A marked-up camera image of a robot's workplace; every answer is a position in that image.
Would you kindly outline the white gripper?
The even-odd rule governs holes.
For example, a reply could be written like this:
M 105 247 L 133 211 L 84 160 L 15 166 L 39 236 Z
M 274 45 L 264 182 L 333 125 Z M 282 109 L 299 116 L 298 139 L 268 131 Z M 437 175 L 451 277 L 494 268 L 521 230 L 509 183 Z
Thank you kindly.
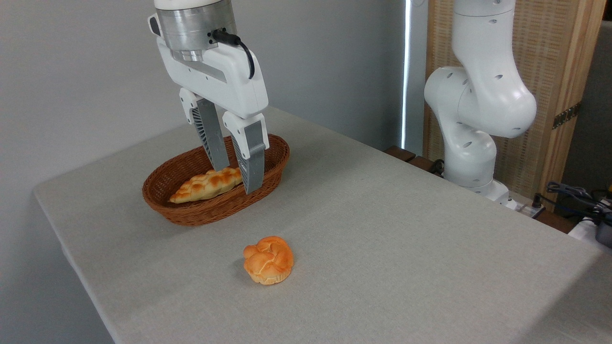
M 197 52 L 200 60 L 186 61 L 182 52 L 166 46 L 158 15 L 148 20 L 167 73 L 182 87 L 179 96 L 186 119 L 195 126 L 212 167 L 220 171 L 230 165 L 216 104 L 227 110 L 222 120 L 231 133 L 245 192 L 255 192 L 263 183 L 269 148 L 260 113 L 269 100 L 255 54 L 236 43 L 240 39 L 232 30 L 219 27 L 205 32 L 205 43 L 212 47 Z

